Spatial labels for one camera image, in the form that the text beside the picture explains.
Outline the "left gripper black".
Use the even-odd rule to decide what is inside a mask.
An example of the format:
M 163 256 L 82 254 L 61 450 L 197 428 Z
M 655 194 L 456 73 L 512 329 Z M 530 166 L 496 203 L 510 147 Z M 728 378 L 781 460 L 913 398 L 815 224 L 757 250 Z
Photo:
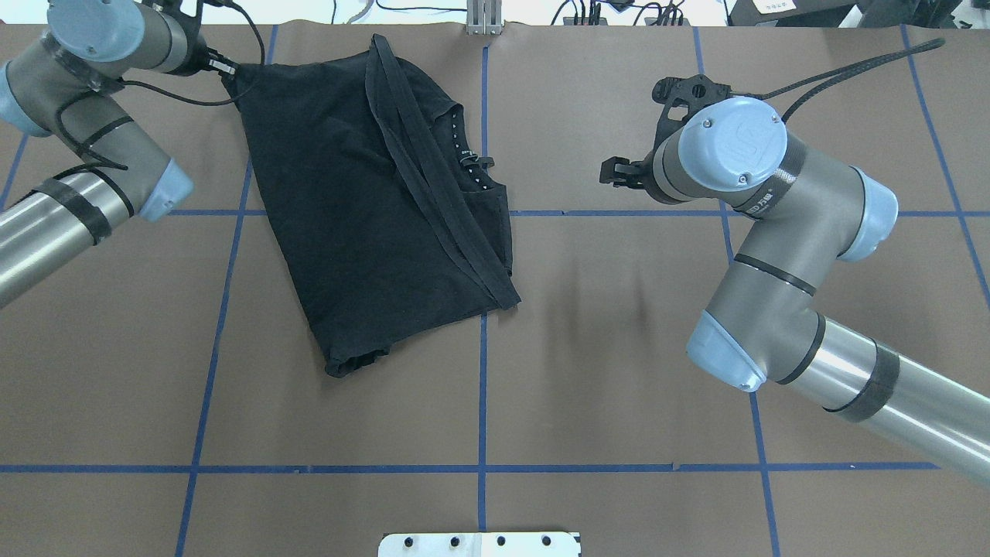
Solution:
M 234 77 L 237 64 L 222 53 L 209 53 L 202 36 L 203 12 L 206 5 L 215 1 L 195 1 L 192 14 L 183 11 L 183 1 L 159 1 L 169 31 L 169 52 L 159 64 L 159 73 L 188 77 L 203 70 L 216 71 L 223 77 Z

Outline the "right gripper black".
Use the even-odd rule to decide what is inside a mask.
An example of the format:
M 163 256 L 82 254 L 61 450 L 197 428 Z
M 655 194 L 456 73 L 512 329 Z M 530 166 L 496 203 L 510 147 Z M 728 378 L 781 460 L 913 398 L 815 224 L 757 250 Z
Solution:
M 607 186 L 633 188 L 650 193 L 658 190 L 653 178 L 653 158 L 662 142 L 682 130 L 700 110 L 729 98 L 731 86 L 716 84 L 707 75 L 665 77 L 654 85 L 653 99 L 664 106 L 657 121 L 653 151 L 643 161 L 630 161 L 611 156 L 601 163 L 599 183 Z

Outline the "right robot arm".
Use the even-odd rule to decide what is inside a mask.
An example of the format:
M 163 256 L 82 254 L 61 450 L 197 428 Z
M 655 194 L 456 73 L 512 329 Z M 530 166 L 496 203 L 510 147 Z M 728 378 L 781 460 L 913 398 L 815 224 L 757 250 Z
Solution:
M 745 391 L 787 385 L 842 421 L 988 486 L 988 399 L 812 307 L 838 261 L 869 257 L 899 216 L 894 193 L 809 147 L 763 99 L 703 74 L 654 85 L 641 161 L 601 183 L 678 205 L 718 200 L 753 225 L 688 340 L 691 361 Z

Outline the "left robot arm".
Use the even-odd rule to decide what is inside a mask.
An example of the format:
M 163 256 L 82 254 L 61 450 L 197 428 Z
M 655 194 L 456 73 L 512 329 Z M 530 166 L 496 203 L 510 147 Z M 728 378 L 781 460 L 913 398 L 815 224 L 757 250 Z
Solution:
M 129 70 L 169 75 L 237 64 L 209 47 L 201 12 L 179 1 L 52 1 L 47 28 L 2 66 L 2 119 L 28 136 L 56 137 L 79 165 L 3 210 L 1 303 L 9 306 L 127 219 L 155 221 L 194 184 L 114 99 Z

